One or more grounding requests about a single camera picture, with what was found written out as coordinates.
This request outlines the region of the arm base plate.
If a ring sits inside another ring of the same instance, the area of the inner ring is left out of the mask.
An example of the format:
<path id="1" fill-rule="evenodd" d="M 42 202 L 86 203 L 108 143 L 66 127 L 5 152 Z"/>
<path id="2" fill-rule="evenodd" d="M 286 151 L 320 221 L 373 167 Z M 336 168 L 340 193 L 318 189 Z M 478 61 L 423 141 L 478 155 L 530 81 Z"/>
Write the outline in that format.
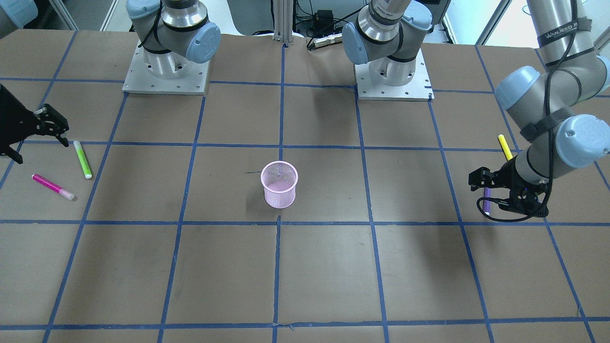
<path id="1" fill-rule="evenodd" d="M 194 63 L 175 52 L 153 54 L 137 47 L 122 91 L 149 95 L 204 95 L 210 62 Z"/>
<path id="2" fill-rule="evenodd" d="M 421 50 L 405 63 L 388 57 L 354 66 L 359 98 L 375 101 L 431 101 L 435 98 Z"/>

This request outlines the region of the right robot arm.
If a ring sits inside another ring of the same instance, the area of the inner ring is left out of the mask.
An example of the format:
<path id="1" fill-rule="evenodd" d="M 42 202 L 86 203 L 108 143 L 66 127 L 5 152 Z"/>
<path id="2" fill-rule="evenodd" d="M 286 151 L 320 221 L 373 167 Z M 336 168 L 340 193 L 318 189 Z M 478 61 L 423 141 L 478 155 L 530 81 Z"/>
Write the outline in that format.
<path id="1" fill-rule="evenodd" d="M 126 74 L 124 91 L 137 93 L 137 76 L 150 76 L 144 91 L 160 94 L 161 86 L 177 91 L 180 80 L 194 76 L 194 68 L 208 63 L 220 45 L 222 33 L 210 20 L 201 0 L 129 0 L 126 10 L 139 45 Z M 29 110 L 4 85 L 1 87 L 1 154 L 21 164 L 13 149 L 33 135 L 54 137 L 69 146 L 68 120 L 49 104 Z"/>

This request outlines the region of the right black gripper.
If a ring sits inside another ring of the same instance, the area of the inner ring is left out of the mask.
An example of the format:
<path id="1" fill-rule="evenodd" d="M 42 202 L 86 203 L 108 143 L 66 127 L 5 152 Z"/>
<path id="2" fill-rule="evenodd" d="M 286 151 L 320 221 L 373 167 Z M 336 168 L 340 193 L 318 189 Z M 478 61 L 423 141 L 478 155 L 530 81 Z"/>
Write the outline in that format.
<path id="1" fill-rule="evenodd" d="M 31 135 L 49 135 L 69 147 L 64 134 L 70 130 L 67 119 L 54 107 L 29 111 L 4 85 L 0 85 L 0 152 L 22 164 L 23 158 L 10 146 Z"/>

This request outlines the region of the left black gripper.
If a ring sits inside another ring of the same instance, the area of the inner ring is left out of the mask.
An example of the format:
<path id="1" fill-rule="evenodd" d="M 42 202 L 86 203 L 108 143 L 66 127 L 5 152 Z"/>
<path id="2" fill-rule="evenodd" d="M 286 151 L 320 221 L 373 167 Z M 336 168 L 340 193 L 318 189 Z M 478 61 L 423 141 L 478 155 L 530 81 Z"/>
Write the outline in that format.
<path id="1" fill-rule="evenodd" d="M 480 167 L 479 169 L 472 171 L 468 175 L 468 185 L 472 192 L 482 188 L 506 188 L 509 189 L 509 191 L 522 191 L 528 189 L 536 192 L 538 196 L 543 193 L 547 196 L 549 192 L 549 185 L 545 183 L 531 184 L 521 178 L 517 173 L 514 160 L 505 163 L 500 170 L 495 172 L 491 172 L 488 167 Z M 501 198 L 492 198 L 491 202 L 498 204 L 499 200 L 501 200 Z"/>

